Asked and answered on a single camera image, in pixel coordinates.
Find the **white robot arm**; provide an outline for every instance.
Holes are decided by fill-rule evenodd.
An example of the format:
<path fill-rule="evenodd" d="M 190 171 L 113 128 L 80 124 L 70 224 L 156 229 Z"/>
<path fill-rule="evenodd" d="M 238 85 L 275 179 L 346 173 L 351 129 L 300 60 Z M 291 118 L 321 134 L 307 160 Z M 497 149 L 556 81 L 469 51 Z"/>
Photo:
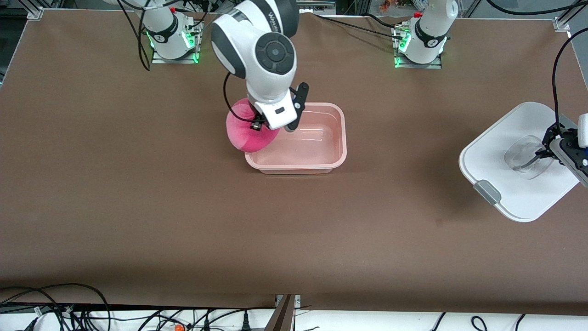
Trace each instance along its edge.
<path fill-rule="evenodd" d="M 288 38 L 296 33 L 298 16 L 295 0 L 246 0 L 212 22 L 215 55 L 247 81 L 249 102 L 272 130 L 300 116 L 300 104 L 290 96 L 296 50 Z"/>
<path fill-rule="evenodd" d="M 443 52 L 447 32 L 458 12 L 455 0 L 429 0 L 423 16 L 410 19 L 410 37 L 400 51 L 415 63 L 431 63 Z"/>
<path fill-rule="evenodd" d="M 118 4 L 117 0 L 104 0 Z M 196 47 L 193 37 L 194 20 L 166 5 L 169 0 L 125 0 L 129 5 L 143 8 L 143 24 L 155 51 L 164 59 L 179 59 Z"/>

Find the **brown tabletop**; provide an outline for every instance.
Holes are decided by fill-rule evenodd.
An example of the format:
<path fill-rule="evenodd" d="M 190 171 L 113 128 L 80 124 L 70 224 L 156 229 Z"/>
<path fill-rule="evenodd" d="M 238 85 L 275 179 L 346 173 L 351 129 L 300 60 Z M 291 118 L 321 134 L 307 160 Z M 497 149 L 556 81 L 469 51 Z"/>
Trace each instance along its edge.
<path fill-rule="evenodd" d="M 460 19 L 451 35 L 443 69 L 401 69 L 389 39 L 301 15 L 295 84 L 341 107 L 348 157 L 325 176 L 266 176 L 226 138 L 209 35 L 198 65 L 147 72 L 121 12 L 46 11 L 0 90 L 0 283 L 83 282 L 111 303 L 299 293 L 316 309 L 588 314 L 588 191 L 516 223 L 457 165 L 518 104 L 553 106 L 566 34 Z M 588 94 L 571 47 L 558 76 L 576 120 Z M 235 77 L 228 90 L 245 96 Z"/>

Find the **pink sponge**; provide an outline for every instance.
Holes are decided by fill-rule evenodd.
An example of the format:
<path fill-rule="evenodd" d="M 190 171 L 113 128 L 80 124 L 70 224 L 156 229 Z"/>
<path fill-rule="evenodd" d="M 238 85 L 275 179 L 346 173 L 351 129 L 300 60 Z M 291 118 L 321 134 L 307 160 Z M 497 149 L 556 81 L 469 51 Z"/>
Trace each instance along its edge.
<path fill-rule="evenodd" d="M 255 118 L 255 111 L 247 98 L 237 101 L 232 109 L 238 116 L 247 120 Z M 230 112 L 226 116 L 226 134 L 229 136 L 230 143 L 238 150 L 247 153 L 257 152 L 266 147 L 280 131 L 279 129 L 270 130 L 266 125 L 262 126 L 261 131 L 256 131 L 249 128 L 250 124 L 250 122 L 241 121 Z"/>

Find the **plastic container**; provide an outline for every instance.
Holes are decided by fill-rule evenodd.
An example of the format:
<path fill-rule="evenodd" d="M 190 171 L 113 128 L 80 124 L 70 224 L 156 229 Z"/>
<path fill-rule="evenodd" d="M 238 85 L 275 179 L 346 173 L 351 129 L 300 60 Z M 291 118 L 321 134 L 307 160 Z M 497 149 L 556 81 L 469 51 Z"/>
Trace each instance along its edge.
<path fill-rule="evenodd" d="M 307 102 L 296 131 L 284 128 L 263 150 L 245 160 L 264 174 L 326 174 L 347 157 L 345 118 L 336 105 Z"/>

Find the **mounting plate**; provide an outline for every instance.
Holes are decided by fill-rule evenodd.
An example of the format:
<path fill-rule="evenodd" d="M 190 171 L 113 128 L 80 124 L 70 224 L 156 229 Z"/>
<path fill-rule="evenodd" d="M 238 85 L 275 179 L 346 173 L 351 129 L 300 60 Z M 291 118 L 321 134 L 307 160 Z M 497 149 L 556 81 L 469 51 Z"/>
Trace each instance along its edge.
<path fill-rule="evenodd" d="M 193 18 L 188 17 L 189 24 L 193 24 Z M 202 32 L 204 30 L 204 22 L 198 23 L 190 33 L 195 34 L 191 36 L 191 40 L 194 41 L 194 48 L 192 48 L 186 55 L 179 59 L 166 59 L 162 58 L 156 51 L 153 52 L 153 58 L 151 63 L 165 63 L 165 64 L 197 64 L 200 61 L 200 47 L 202 45 Z"/>

